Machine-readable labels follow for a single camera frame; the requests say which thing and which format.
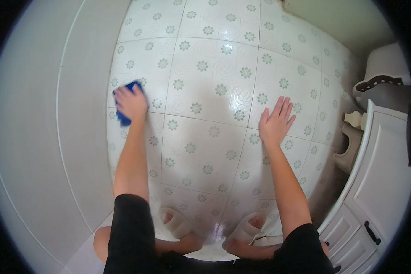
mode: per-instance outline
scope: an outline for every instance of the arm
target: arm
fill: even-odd
[[[134,85],[133,91],[134,94],[124,86],[115,91],[117,109],[131,119],[131,126],[117,164],[113,190],[115,198],[127,193],[138,195],[148,201],[145,150],[145,116],[148,105],[137,85]]]
[[[281,96],[271,116],[269,109],[265,108],[259,122],[259,135],[271,163],[283,240],[300,225],[312,223],[305,194],[280,148],[280,143],[295,120],[295,115],[289,119],[292,106],[289,98],[284,101]]]

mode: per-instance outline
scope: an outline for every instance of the foot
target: foot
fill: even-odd
[[[163,223],[166,224],[172,220],[174,216],[166,213]],[[180,254],[189,254],[203,248],[203,241],[195,234],[189,233],[180,238],[180,249],[177,251]]]
[[[250,225],[256,228],[262,228],[263,220],[261,217],[252,218],[249,222]],[[232,239],[225,247],[225,251],[230,254],[236,255],[239,258],[251,259],[250,254],[257,249],[256,246],[248,245],[244,242]]]

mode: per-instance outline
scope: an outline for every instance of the knee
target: knee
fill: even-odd
[[[108,242],[110,241],[110,232],[110,226],[101,227],[96,231],[93,240],[93,248],[95,250],[95,253],[104,263],[106,262],[106,259],[108,257]]]
[[[324,254],[329,257],[329,247],[325,242],[321,242],[321,247],[323,248]]]

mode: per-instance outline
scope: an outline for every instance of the hand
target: hand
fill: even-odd
[[[132,90],[134,93],[127,87],[121,86],[114,91],[114,98],[117,101],[117,110],[130,120],[144,120],[148,110],[146,97],[138,85],[134,85]]]
[[[285,102],[283,102],[283,96],[280,96],[271,116],[269,116],[269,109],[267,107],[263,111],[259,122],[259,135],[266,148],[272,145],[280,146],[296,117],[292,115],[289,119],[293,105],[293,103],[289,102],[289,97],[286,97]]]

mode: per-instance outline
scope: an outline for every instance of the fluffy slipper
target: fluffy slipper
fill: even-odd
[[[262,216],[263,215],[259,212],[248,214],[245,218],[242,219],[242,221],[239,222],[239,224],[236,226],[236,228],[233,230],[230,236],[228,236],[227,239],[225,239],[225,241],[222,243],[222,248],[224,248],[232,239],[236,239],[246,244],[250,244],[254,237],[258,233],[260,233],[260,228],[253,227],[249,223],[249,221],[256,217]]]
[[[169,222],[164,224],[164,227],[170,231],[170,233],[175,239],[182,238],[183,236],[191,232],[197,234],[197,236],[199,237],[202,237],[201,233],[197,229],[195,229],[192,223],[186,217],[184,217],[180,212],[176,211],[173,208],[170,208],[170,207],[160,208],[159,215],[163,223],[164,223],[166,213],[171,214],[173,217]]]

